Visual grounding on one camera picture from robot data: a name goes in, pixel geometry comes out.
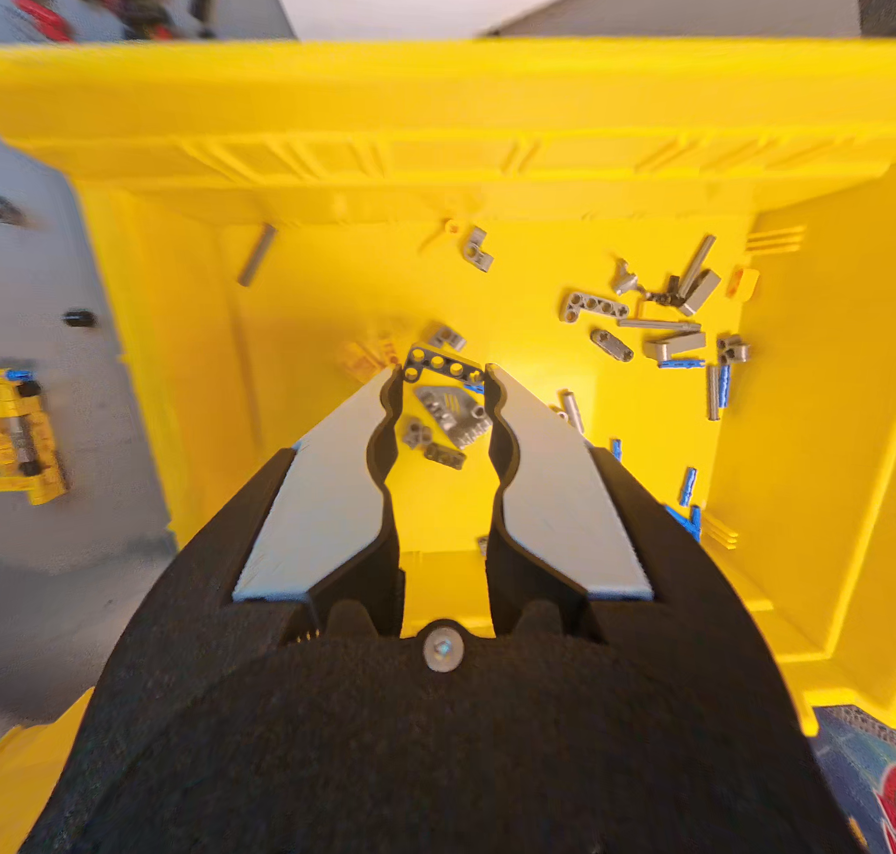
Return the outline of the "grey desk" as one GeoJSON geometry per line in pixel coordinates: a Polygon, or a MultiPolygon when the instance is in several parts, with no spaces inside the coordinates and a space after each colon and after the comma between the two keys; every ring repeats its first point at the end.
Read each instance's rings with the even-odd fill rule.
{"type": "MultiPolygon", "coordinates": [[[[563,0],[485,35],[857,37],[858,0],[563,0]]],[[[2,144],[2,364],[36,371],[69,496],[2,496],[2,731],[55,720],[91,686],[175,546],[73,191],[2,144]],[[64,312],[94,311],[93,329],[64,312]]]]}

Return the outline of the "yellow storage bin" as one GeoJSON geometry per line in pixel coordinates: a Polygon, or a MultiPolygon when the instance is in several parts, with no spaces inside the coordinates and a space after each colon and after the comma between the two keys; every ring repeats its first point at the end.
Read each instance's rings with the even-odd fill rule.
{"type": "Polygon", "coordinates": [[[894,44],[2,49],[178,543],[439,324],[702,540],[814,706],[894,725],[894,44]],[[559,311],[571,291],[626,319],[559,311]]]}
{"type": "Polygon", "coordinates": [[[90,687],[50,724],[11,728],[1,740],[1,851],[24,843],[53,792],[84,713],[90,687]]]}

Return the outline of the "yellow brick assembly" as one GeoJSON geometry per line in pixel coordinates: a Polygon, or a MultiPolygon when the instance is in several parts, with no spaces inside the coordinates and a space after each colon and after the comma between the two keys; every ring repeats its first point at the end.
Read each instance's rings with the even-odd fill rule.
{"type": "Polygon", "coordinates": [[[24,493],[31,505],[67,492],[43,391],[24,369],[1,369],[1,492],[24,493]]]}

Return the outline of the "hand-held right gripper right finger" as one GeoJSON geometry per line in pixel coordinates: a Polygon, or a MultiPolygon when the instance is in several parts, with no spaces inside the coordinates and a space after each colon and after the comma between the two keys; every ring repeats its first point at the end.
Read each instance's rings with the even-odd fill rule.
{"type": "Polygon", "coordinates": [[[503,539],[586,600],[653,600],[591,444],[502,367],[488,364],[486,380],[503,539]]]}

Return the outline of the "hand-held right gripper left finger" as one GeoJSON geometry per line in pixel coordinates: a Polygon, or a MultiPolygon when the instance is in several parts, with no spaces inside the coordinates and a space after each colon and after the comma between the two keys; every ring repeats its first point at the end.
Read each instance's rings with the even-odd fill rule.
{"type": "Polygon", "coordinates": [[[329,576],[394,530],[386,480],[403,386],[398,369],[382,370],[293,446],[233,602],[311,602],[329,576]]]}

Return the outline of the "printed toy kit box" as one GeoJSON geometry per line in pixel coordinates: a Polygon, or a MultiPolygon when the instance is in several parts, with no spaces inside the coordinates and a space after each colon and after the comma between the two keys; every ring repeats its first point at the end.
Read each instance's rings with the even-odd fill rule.
{"type": "Polygon", "coordinates": [[[815,708],[816,761],[866,852],[895,851],[895,730],[854,705],[815,708]]]}

